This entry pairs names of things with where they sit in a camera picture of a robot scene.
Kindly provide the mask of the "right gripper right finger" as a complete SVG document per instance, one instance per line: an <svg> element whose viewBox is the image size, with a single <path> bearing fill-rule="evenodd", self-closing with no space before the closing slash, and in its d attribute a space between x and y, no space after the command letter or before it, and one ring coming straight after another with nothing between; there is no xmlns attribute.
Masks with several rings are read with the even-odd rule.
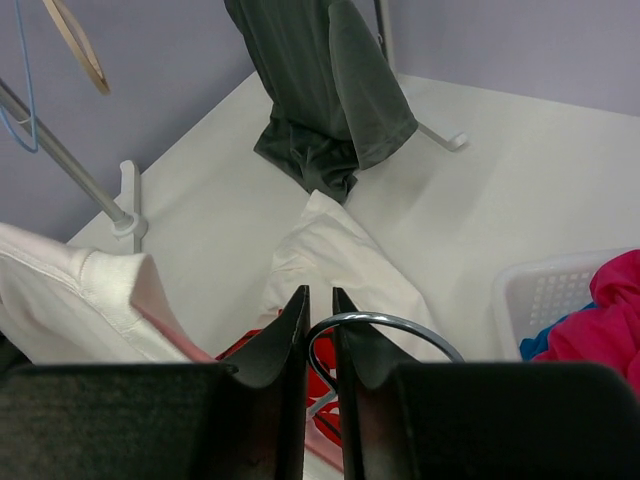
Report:
<svg viewBox="0 0 640 480"><path fill-rule="evenodd" d="M635 479L639 404L585 363L421 363L366 324L334 332L348 479Z"/></svg>

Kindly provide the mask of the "white Coca-Cola t-shirt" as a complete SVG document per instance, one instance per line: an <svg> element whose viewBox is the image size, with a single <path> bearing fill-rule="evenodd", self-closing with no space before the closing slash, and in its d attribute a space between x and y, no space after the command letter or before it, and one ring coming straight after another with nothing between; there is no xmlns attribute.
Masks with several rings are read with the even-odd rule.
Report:
<svg viewBox="0 0 640 480"><path fill-rule="evenodd" d="M434 325L421 293L342 206L318 192L276 249L262 314L238 321L242 336L271 324L302 286L310 298L307 333L334 314L339 292L356 310L428 329ZM29 359L19 368L221 362L189 359L133 307L134 301L171 315L198 347L172 311L150 255L76 248L2 226L1 331Z"/></svg>

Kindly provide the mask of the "pink plastic hanger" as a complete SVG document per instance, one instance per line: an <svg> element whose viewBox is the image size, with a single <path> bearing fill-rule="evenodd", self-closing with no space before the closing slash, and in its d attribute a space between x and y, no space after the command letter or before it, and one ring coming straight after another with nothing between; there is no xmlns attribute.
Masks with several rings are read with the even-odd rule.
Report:
<svg viewBox="0 0 640 480"><path fill-rule="evenodd" d="M261 333L259 329L250 330L227 350L213 358L194 346L182 332L177 322L169 314L153 313L140 301L134 301L133 307L169 342L196 362L223 361L234 355L252 338ZM431 344L437 354L429 356L435 359L448 359L453 362L463 360L459 352L443 337L434 331L400 317L375 312L356 311L356 307L335 305L334 315L321 321L311 329L308 336L309 375L307 389L307 421L305 448L317 460L323 461L333 469L343 472L342 440L339 426L339 401L336 380L336 350L332 337L333 327L348 320L377 324L418 337Z"/></svg>

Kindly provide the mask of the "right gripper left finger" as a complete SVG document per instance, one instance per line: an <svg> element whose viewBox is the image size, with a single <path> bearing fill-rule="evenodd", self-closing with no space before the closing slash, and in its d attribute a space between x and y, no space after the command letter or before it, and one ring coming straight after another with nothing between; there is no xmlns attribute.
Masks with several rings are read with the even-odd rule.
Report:
<svg viewBox="0 0 640 480"><path fill-rule="evenodd" d="M307 287L214 363L29 366L1 378L5 479L299 479Z"/></svg>

